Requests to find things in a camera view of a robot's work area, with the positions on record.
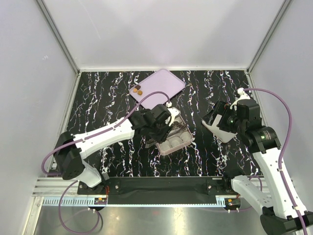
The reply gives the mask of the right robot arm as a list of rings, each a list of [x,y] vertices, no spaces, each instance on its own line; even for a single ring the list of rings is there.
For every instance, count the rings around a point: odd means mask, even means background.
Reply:
[[[279,163],[281,143],[274,129],[262,124],[260,106],[255,100],[243,99],[234,105],[219,100],[202,123],[223,143],[238,137],[261,167],[269,196],[240,171],[227,174],[222,188],[247,200],[259,214],[268,235],[283,235],[312,226],[313,213],[300,200],[285,165]]]

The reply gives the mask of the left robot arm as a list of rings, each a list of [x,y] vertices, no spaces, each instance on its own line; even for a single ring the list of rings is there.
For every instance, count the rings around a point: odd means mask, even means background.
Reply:
[[[136,135],[162,143],[179,114],[177,108],[159,104],[153,109],[132,111],[118,121],[90,132],[76,135],[62,133],[53,152],[62,179],[75,179],[86,184],[92,192],[102,193],[106,187],[104,177],[98,169],[86,162],[86,158],[100,149],[130,140]]]

